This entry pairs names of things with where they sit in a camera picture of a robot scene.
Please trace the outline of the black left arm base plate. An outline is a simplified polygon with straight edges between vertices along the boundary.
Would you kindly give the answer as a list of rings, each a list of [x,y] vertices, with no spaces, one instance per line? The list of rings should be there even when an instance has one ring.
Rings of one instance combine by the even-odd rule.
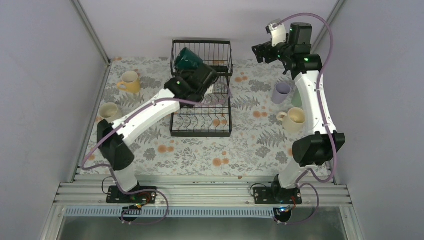
[[[128,205],[145,205],[145,204],[154,204],[156,201],[156,192],[152,190],[157,190],[156,186],[140,186],[135,191],[139,190],[148,190],[145,192],[140,192],[136,194],[123,194],[117,186],[110,186],[108,188],[108,196],[106,197],[106,203],[108,204],[128,204]]]

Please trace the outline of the dark teal mug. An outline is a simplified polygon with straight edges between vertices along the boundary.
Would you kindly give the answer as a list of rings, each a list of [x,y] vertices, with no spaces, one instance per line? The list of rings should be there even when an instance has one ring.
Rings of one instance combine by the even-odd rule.
[[[175,68],[177,70],[196,70],[204,62],[189,48],[183,48],[175,59]]]

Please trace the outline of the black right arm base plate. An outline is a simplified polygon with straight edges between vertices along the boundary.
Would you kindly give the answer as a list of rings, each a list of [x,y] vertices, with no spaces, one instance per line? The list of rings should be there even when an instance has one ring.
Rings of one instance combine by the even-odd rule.
[[[301,205],[303,203],[299,188],[255,187],[253,198],[256,205]]]

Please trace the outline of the yellow mug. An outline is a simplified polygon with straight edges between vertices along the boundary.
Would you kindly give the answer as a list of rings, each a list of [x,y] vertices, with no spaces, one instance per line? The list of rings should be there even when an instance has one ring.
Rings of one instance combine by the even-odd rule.
[[[140,78],[137,72],[127,71],[121,76],[121,81],[116,84],[121,91],[137,94],[141,90]]]

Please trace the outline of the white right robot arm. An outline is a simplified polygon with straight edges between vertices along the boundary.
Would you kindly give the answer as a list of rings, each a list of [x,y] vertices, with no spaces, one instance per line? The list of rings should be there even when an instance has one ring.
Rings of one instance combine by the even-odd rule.
[[[327,106],[323,64],[318,54],[311,53],[312,26],[295,22],[289,31],[282,22],[272,22],[266,27],[271,40],[252,47],[258,63],[279,60],[299,91],[305,111],[307,134],[292,145],[294,161],[271,184],[271,198],[278,204],[289,199],[298,182],[317,167],[329,162],[346,142],[338,133]]]

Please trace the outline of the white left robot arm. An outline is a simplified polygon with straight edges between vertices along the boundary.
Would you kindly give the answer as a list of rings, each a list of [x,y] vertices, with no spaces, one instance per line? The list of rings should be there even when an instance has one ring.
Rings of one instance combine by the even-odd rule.
[[[207,90],[218,80],[218,73],[209,65],[172,77],[149,101],[112,122],[97,125],[97,145],[108,161],[117,183],[119,196],[131,203],[139,197],[138,180],[132,163],[135,159],[130,145],[152,125],[184,107],[200,105]]]

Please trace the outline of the cream ribbed mug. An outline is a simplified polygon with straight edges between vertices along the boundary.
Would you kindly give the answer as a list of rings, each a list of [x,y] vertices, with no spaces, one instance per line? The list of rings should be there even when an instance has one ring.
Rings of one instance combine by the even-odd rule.
[[[301,131],[306,122],[305,112],[298,107],[293,107],[288,112],[279,112],[276,119],[281,121],[283,128],[292,134]]]

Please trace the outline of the lavender plastic cup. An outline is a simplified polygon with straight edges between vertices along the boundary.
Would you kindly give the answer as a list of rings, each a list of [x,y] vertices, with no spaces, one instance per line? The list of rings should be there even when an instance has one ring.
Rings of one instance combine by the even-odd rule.
[[[285,82],[277,83],[274,87],[271,101],[277,105],[282,104],[290,94],[291,90],[292,88],[289,84]]]

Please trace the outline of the light green plastic cup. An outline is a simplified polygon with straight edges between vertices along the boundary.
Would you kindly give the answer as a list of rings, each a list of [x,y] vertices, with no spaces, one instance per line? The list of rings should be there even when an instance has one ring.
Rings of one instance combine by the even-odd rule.
[[[295,90],[295,92],[292,96],[291,104],[296,108],[301,108],[302,105],[303,105],[301,95],[300,95],[300,92],[299,92],[298,89]]]

